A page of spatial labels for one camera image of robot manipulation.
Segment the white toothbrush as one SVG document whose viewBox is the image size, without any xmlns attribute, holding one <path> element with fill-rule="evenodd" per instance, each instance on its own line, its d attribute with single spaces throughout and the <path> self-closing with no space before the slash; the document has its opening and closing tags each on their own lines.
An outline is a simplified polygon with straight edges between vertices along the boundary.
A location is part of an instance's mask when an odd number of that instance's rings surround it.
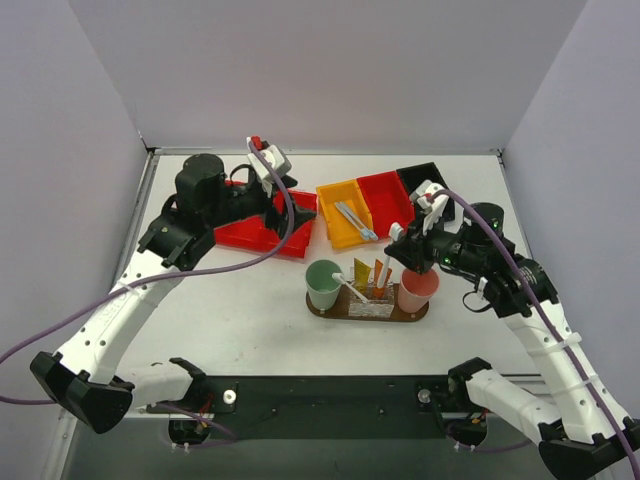
<svg viewBox="0 0 640 480">
<path fill-rule="evenodd" d="M 369 299 L 363 295 L 359 290 L 357 290 L 352 284 L 350 284 L 344 277 L 342 273 L 332 273 L 332 278 L 341 285 L 346 286 L 362 303 L 369 303 Z"/>
<path fill-rule="evenodd" d="M 404 233 L 404 228 L 398 222 L 392 223 L 389 229 L 390 243 L 394 241 L 398 241 L 400 237 L 403 235 L 403 233 Z M 388 255 L 385 255 L 382 263 L 382 268 L 380 269 L 380 272 L 378 274 L 378 277 L 375 283 L 375 290 L 383 290 L 385 288 L 385 285 L 387 283 L 387 275 L 389 272 L 390 261 L 391 261 L 391 257 Z"/>
</svg>

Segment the pink cup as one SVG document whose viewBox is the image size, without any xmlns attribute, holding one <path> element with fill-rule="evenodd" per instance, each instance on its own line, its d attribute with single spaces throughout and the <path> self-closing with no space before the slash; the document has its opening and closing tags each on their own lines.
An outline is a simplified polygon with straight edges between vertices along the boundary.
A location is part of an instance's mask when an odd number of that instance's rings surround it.
<svg viewBox="0 0 640 480">
<path fill-rule="evenodd" d="M 434 269 L 422 274 L 405 269 L 400 277 L 398 307 L 408 314 L 418 312 L 438 292 L 439 286 L 440 279 Z"/>
</svg>

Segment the orange toothpaste tube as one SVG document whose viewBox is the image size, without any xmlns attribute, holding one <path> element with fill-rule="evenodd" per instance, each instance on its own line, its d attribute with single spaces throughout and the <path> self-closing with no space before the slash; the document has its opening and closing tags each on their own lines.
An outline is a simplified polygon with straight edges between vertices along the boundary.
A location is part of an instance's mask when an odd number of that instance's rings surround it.
<svg viewBox="0 0 640 480">
<path fill-rule="evenodd" d="M 386 286 L 392 274 L 390 260 L 391 258 L 386 256 L 383 261 L 375 261 L 374 281 L 372 287 L 372 298 L 375 300 L 382 299 L 385 295 Z"/>
</svg>

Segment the clear textured glass holder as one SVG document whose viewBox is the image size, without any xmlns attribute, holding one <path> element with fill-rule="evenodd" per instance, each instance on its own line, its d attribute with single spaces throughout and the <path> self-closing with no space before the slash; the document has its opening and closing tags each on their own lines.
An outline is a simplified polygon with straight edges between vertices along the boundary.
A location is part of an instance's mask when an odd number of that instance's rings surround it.
<svg viewBox="0 0 640 480">
<path fill-rule="evenodd" d="M 353 267 L 351 267 L 350 274 L 351 280 L 350 284 L 353 285 L 354 281 L 354 272 Z M 393 282 L 389 279 L 389 282 L 386 286 L 385 295 L 382 299 L 375 300 L 372 298 L 372 287 L 374 281 L 374 270 L 372 269 L 371 275 L 369 278 L 369 285 L 365 296 L 369 299 L 369 303 L 362 303 L 348 288 L 347 292 L 349 294 L 349 308 L 348 314 L 352 317 L 362 317 L 362 318 L 373 318 L 384 320 L 388 319 L 391 316 L 391 313 L 395 307 L 395 293 Z"/>
</svg>

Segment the yellow toothpaste tube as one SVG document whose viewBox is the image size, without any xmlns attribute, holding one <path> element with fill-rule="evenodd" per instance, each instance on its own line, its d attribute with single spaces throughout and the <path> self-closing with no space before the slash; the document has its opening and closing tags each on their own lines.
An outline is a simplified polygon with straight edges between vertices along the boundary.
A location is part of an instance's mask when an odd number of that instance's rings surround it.
<svg viewBox="0 0 640 480">
<path fill-rule="evenodd" d="M 369 285 L 369 278 L 371 275 L 372 267 L 362 260 L 354 259 L 354 281 L 353 286 L 358 292 L 365 295 Z"/>
</svg>

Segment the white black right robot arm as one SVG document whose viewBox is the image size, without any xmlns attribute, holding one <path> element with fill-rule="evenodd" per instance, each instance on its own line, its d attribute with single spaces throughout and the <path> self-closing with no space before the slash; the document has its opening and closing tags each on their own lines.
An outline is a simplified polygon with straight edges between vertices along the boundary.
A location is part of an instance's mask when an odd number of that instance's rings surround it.
<svg viewBox="0 0 640 480">
<path fill-rule="evenodd" d="M 638 420 L 600 380 L 544 269 L 505 237 L 503 209 L 466 204 L 461 226 L 449 232 L 440 225 L 447 202 L 420 198 L 407 227 L 390 227 L 386 255 L 416 274 L 438 266 L 472 283 L 520 341 L 551 396 L 543 401 L 473 358 L 448 373 L 458 404 L 485 408 L 519 430 L 557 479 L 589 479 L 622 459 L 637 475 Z"/>
</svg>

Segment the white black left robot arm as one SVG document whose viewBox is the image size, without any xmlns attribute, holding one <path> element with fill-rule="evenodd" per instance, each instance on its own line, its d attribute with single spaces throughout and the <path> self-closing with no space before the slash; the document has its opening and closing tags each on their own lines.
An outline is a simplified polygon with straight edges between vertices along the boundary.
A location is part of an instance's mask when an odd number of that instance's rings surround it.
<svg viewBox="0 0 640 480">
<path fill-rule="evenodd" d="M 113 429 L 132 409 L 183 401 L 202 388 L 206 374 L 181 358 L 163 360 L 118 377 L 116 370 L 141 327 L 162 300 L 214 247 L 216 229 L 251 217 L 286 242 L 314 219 L 289 190 L 291 163 L 276 146 L 251 147 L 249 179 L 228 181 L 220 157 L 188 157 L 175 192 L 139 241 L 138 250 L 108 297 L 54 353 L 40 352 L 30 370 L 47 395 L 97 434 Z"/>
</svg>

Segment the green cup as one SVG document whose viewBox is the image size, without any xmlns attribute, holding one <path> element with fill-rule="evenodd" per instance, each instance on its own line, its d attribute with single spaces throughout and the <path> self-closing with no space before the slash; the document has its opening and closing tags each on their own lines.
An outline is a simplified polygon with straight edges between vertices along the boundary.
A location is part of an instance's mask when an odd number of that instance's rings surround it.
<svg viewBox="0 0 640 480">
<path fill-rule="evenodd" d="M 341 283 L 333 275 L 341 273 L 340 266 L 327 259 L 317 260 L 308 266 L 305 273 L 307 294 L 316 309 L 333 307 L 341 289 Z"/>
</svg>

